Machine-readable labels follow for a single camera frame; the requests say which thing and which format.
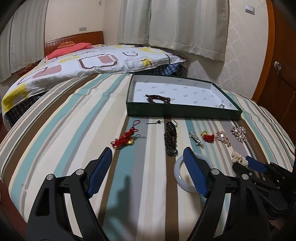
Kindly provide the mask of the rose gold flower brooch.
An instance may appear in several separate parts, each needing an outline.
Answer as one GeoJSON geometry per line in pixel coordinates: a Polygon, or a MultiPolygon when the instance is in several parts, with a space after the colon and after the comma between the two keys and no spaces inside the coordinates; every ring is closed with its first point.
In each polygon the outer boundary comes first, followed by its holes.
{"type": "Polygon", "coordinates": [[[240,127],[236,127],[236,126],[232,126],[230,129],[231,133],[234,135],[234,137],[236,137],[236,140],[244,143],[246,140],[246,130],[243,126],[240,127]]]}

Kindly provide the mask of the gold rhinestone pendant brooch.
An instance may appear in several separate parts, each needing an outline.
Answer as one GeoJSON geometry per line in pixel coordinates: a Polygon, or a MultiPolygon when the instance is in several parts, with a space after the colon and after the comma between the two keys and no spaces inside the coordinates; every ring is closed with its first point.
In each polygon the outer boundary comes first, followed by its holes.
{"type": "Polygon", "coordinates": [[[227,147],[231,147],[231,142],[224,131],[217,131],[215,133],[214,140],[222,142],[222,144],[225,144],[227,147]]]}

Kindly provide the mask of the red tassel gold charm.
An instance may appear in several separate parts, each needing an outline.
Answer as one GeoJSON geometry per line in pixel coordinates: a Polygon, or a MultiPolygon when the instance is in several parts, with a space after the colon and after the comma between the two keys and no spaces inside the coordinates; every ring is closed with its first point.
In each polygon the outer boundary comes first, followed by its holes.
{"type": "Polygon", "coordinates": [[[213,143],[215,140],[215,135],[209,134],[206,130],[203,130],[203,132],[201,132],[201,137],[207,143],[213,143]]]}

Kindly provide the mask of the black bead tassel strand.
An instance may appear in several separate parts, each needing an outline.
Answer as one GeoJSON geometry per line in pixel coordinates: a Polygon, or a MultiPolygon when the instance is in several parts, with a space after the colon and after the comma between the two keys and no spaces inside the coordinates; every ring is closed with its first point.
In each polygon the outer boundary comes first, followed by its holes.
{"type": "Polygon", "coordinates": [[[147,125],[160,125],[164,124],[164,141],[166,154],[169,157],[175,157],[178,155],[177,150],[177,127],[178,123],[172,118],[171,120],[157,120],[153,123],[147,123],[147,125]]]}

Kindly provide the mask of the red knot gold charm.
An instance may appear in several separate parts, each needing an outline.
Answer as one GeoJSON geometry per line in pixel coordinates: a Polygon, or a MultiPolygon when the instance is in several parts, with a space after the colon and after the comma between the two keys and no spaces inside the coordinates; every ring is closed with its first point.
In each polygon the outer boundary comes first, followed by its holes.
{"type": "Polygon", "coordinates": [[[134,144],[133,136],[135,135],[135,133],[138,132],[138,129],[136,128],[138,124],[140,124],[140,120],[135,120],[127,132],[125,132],[119,138],[116,138],[114,141],[112,141],[110,143],[112,148],[114,148],[115,150],[120,150],[126,146],[133,145],[134,144]]]}

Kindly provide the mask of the silver rhinestone brooch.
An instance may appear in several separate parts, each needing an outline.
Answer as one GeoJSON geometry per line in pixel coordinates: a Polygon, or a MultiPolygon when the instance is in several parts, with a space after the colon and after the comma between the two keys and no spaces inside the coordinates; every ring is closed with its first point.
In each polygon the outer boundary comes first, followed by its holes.
{"type": "Polygon", "coordinates": [[[201,140],[198,138],[198,136],[192,132],[191,130],[188,130],[189,132],[189,137],[192,139],[194,144],[198,147],[204,148],[204,144],[201,142],[201,140]]]}

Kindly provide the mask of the wooden door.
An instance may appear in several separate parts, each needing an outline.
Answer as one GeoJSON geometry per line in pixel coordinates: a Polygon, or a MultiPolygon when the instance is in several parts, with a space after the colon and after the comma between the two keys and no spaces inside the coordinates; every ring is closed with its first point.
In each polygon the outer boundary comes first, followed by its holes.
{"type": "Polygon", "coordinates": [[[295,141],[295,1],[266,1],[267,49],[252,100],[267,109],[295,141]],[[274,62],[282,69],[277,75],[274,62]]]}

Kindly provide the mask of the green shallow cardboard box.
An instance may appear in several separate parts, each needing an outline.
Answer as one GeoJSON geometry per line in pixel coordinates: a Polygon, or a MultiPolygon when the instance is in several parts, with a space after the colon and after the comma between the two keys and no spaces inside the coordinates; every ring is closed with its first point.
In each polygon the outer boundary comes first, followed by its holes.
{"type": "Polygon", "coordinates": [[[127,98],[130,117],[238,120],[242,109],[210,81],[134,74],[127,98]]]}

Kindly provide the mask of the striped bed cover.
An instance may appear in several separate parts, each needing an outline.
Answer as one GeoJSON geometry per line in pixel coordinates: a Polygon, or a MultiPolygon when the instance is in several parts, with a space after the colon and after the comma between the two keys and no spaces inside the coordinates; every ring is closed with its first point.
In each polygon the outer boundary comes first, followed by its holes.
{"type": "MultiPolygon", "coordinates": [[[[27,222],[39,188],[48,174],[72,174],[100,156],[134,122],[126,111],[132,75],[99,74],[65,81],[42,96],[16,122],[1,143],[1,180],[22,222],[27,222]]],[[[214,168],[232,176],[232,153],[273,162],[292,170],[295,145],[265,108],[226,92],[242,109],[239,121],[176,120],[177,149],[206,156],[214,168]],[[231,133],[243,126],[241,143],[231,133]],[[189,137],[194,132],[204,148],[189,137]],[[201,132],[224,131],[227,147],[205,142],[201,132]]],[[[110,240],[186,240],[205,199],[182,189],[174,177],[175,157],[165,150],[162,118],[140,118],[131,146],[113,151],[110,171],[90,202],[110,240]]]]}

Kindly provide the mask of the silver door lock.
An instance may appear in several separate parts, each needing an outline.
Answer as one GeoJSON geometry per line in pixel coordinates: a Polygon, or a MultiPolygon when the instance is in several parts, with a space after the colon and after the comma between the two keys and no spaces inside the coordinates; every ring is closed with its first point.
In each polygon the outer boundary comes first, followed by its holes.
{"type": "Polygon", "coordinates": [[[277,75],[279,75],[279,73],[282,69],[282,65],[279,61],[274,62],[274,69],[276,70],[277,75]]]}

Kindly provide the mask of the blue plaid blanket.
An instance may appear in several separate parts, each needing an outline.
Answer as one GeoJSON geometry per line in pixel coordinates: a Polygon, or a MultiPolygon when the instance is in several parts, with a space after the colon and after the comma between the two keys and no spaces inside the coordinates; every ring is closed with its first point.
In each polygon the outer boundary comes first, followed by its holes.
{"type": "Polygon", "coordinates": [[[163,76],[181,76],[184,70],[185,67],[181,63],[175,63],[158,66],[157,68],[148,70],[147,73],[163,76]]]}

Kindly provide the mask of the cream window curtain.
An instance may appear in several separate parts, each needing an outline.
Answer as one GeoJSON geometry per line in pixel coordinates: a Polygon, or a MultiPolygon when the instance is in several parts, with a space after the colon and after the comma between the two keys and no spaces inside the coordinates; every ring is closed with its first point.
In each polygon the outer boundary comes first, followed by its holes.
{"type": "Polygon", "coordinates": [[[225,60],[228,1],[122,1],[117,40],[225,60]]]}

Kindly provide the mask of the white patterned quilt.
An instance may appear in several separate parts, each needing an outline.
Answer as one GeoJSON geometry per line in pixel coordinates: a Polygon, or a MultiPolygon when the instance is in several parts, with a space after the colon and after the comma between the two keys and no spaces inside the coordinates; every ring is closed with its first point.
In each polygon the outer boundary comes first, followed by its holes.
{"type": "Polygon", "coordinates": [[[152,47],[134,45],[95,45],[48,60],[20,77],[1,100],[3,114],[24,100],[49,91],[55,85],[76,77],[102,73],[133,73],[158,66],[184,63],[185,58],[152,47]]]}

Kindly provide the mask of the red pillow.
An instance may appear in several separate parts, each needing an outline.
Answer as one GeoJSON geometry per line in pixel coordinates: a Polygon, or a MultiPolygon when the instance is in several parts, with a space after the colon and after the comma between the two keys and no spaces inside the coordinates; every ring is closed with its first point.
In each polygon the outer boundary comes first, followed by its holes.
{"type": "Polygon", "coordinates": [[[64,48],[60,48],[60,49],[56,49],[55,51],[53,51],[52,53],[48,54],[46,56],[47,60],[51,60],[60,56],[64,56],[67,55],[69,53],[74,53],[80,50],[84,50],[84,49],[92,49],[93,46],[91,43],[78,43],[69,47],[64,47],[64,48]]]}

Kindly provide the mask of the left side curtain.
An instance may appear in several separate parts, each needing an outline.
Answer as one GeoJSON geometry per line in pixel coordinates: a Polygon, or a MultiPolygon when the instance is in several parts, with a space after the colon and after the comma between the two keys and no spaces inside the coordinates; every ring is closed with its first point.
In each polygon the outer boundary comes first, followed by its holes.
{"type": "Polygon", "coordinates": [[[1,82],[44,58],[48,1],[25,1],[1,33],[1,82]]]}

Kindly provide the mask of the wooden headboard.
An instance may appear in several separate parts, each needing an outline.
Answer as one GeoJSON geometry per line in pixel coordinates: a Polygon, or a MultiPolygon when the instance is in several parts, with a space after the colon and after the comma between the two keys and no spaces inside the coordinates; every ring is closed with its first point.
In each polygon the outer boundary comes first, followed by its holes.
{"type": "Polygon", "coordinates": [[[81,33],[81,34],[76,34],[76,35],[71,35],[71,36],[51,40],[44,44],[44,55],[47,56],[48,54],[55,51],[60,44],[64,42],[69,42],[69,41],[72,41],[76,44],[84,42],[84,43],[91,43],[92,45],[97,45],[97,44],[104,44],[104,36],[102,31],[96,31],[96,32],[81,33]]]}

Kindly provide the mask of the wall light switch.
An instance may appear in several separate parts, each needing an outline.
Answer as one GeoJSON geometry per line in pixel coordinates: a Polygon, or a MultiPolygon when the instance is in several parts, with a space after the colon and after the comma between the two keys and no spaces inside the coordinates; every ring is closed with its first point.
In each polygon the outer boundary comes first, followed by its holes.
{"type": "Polygon", "coordinates": [[[253,6],[245,5],[245,12],[255,15],[255,8],[253,6]]]}

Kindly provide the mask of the wall power socket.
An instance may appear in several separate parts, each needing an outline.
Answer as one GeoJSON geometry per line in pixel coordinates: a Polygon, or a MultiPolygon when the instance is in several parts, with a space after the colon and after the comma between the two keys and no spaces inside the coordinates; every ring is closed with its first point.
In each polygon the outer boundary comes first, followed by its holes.
{"type": "Polygon", "coordinates": [[[87,30],[86,27],[80,27],[80,28],[79,28],[79,31],[80,31],[80,32],[83,32],[83,31],[86,31],[86,30],[87,30]]]}

